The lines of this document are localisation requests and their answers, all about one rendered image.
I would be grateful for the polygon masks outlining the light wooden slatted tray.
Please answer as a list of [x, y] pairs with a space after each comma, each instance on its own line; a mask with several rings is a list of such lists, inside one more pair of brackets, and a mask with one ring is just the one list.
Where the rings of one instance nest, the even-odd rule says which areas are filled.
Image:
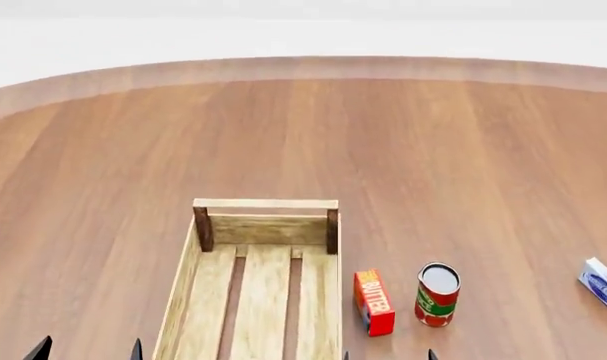
[[295, 360], [343, 360], [336, 200], [197, 199], [151, 360], [217, 360], [244, 260], [229, 360], [283, 360], [298, 299]]

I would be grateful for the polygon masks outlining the red tomato sauce can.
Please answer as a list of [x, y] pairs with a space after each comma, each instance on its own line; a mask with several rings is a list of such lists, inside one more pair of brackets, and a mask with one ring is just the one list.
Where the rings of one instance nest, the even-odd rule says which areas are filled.
[[431, 262], [420, 269], [417, 280], [416, 318], [426, 326], [447, 326], [458, 302], [461, 287], [458, 273], [445, 263]]

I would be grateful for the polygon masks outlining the red butter box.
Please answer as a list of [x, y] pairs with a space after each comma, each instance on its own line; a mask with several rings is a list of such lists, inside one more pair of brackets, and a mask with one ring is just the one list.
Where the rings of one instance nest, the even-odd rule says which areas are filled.
[[377, 337], [394, 331], [396, 312], [377, 269], [354, 273], [353, 297], [367, 335]]

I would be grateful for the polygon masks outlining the white blue carton box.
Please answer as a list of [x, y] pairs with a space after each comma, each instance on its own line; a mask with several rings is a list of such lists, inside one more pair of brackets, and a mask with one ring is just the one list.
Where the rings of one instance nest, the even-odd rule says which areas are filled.
[[578, 281], [607, 307], [607, 266], [596, 257], [585, 260]]

